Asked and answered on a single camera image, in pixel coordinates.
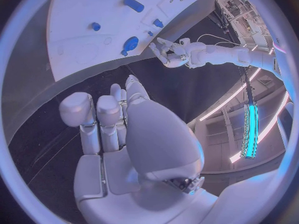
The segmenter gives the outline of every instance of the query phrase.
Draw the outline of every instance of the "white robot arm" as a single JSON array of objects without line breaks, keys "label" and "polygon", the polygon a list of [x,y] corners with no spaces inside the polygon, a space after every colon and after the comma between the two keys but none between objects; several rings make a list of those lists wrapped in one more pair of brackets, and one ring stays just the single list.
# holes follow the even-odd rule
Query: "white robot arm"
[{"label": "white robot arm", "polygon": [[281,79],[280,74],[274,69],[275,55],[269,55],[266,52],[251,51],[247,47],[228,48],[217,45],[206,45],[202,42],[190,43],[189,38],[180,39],[179,44],[159,37],[157,41],[163,44],[161,52],[154,43],[151,43],[149,47],[156,57],[169,68],[182,65],[196,68],[204,66],[207,62],[213,65],[231,62],[238,66],[248,67],[251,65],[271,71]]}]

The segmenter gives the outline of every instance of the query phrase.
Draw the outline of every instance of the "black floor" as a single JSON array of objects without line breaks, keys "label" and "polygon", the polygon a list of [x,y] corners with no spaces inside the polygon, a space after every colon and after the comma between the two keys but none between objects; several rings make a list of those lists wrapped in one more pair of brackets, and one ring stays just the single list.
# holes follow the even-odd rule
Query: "black floor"
[{"label": "black floor", "polygon": [[[227,38],[208,19],[195,25],[183,37],[190,37],[191,42],[195,42],[204,33]],[[215,44],[219,40],[205,36],[201,41]],[[83,152],[79,129],[67,127],[62,122],[59,103],[79,91],[90,93],[96,102],[101,95],[109,94],[113,83],[124,88],[130,74],[139,78],[153,100],[168,107],[185,122],[205,111],[240,79],[238,67],[233,64],[169,69],[152,58],[89,78],[39,108],[18,130],[9,149],[20,174],[34,194],[53,212],[74,224],[85,223],[73,193],[74,174]],[[6,221],[18,223],[12,213],[5,213]]]}]

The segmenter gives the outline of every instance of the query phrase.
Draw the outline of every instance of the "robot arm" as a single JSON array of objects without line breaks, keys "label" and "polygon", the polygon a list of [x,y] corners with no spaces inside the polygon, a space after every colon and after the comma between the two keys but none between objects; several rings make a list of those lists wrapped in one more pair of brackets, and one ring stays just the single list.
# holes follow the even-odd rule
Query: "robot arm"
[{"label": "robot arm", "polygon": [[182,65],[196,68],[204,66],[207,62],[213,65],[231,62],[238,66],[248,67],[251,65],[271,71],[281,79],[280,74],[274,69],[275,55],[269,55],[266,52],[251,51],[247,47],[228,48],[206,45],[202,42],[190,43],[189,38],[181,39],[179,41],[180,44],[172,43],[159,37],[157,41],[163,44],[161,52],[156,48],[154,43],[151,43],[149,47],[159,60],[169,68]]}]

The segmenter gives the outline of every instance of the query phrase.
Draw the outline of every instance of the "led strip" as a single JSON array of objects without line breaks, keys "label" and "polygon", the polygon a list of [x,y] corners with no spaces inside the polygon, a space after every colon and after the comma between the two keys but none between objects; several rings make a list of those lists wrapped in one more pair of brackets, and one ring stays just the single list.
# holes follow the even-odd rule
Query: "led strip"
[{"label": "led strip", "polygon": [[[278,108],[277,112],[275,113],[274,117],[272,118],[272,120],[270,121],[270,123],[267,125],[267,127],[260,133],[259,138],[258,138],[258,143],[261,142],[266,135],[270,132],[270,130],[273,128],[273,126],[276,124],[277,122],[277,116],[279,115],[280,111],[282,111],[283,107],[286,105],[287,101],[289,98],[289,94],[286,92],[284,99],[280,105],[280,107]],[[234,163],[237,160],[239,160],[241,152],[236,153],[234,156],[232,156],[230,158],[231,162]]]},{"label": "led strip", "polygon": [[[255,71],[255,73],[250,77],[250,81],[252,81],[256,75],[259,73],[259,71],[261,70],[261,68],[257,69]],[[208,118],[210,115],[214,114],[216,111],[218,111],[219,109],[221,109],[222,107],[224,107],[227,103],[229,103],[237,94],[239,94],[244,88],[246,87],[246,83],[244,83],[235,93],[233,93],[225,102],[223,102],[222,104],[220,104],[219,106],[217,106],[215,109],[213,109],[212,111],[210,111],[209,113],[207,113],[204,117],[200,118],[200,121],[205,120],[206,118]]]}]

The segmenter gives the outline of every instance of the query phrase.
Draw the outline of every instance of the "blue knob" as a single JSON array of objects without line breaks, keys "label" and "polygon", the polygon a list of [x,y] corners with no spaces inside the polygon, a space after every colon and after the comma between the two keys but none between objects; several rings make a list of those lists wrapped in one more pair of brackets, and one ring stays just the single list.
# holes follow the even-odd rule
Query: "blue knob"
[{"label": "blue knob", "polygon": [[95,31],[98,31],[98,30],[101,29],[101,25],[98,24],[98,23],[96,23],[96,22],[93,22],[93,23],[91,24],[91,26],[92,26],[92,29],[94,29]]},{"label": "blue knob", "polygon": [[135,36],[132,36],[131,38],[129,38],[125,43],[124,43],[124,49],[121,51],[121,54],[123,56],[127,56],[128,55],[128,51],[132,51],[134,50],[137,45],[138,45],[138,38]]},{"label": "blue knob", "polygon": [[163,27],[164,27],[163,23],[162,23],[159,19],[156,19],[156,20],[153,22],[153,24],[154,24],[155,26],[157,26],[157,27],[160,27],[160,28],[163,28]]},{"label": "blue knob", "polygon": [[140,2],[137,2],[136,0],[124,0],[124,5],[129,6],[136,12],[142,12],[145,8],[144,5],[142,5]]}]

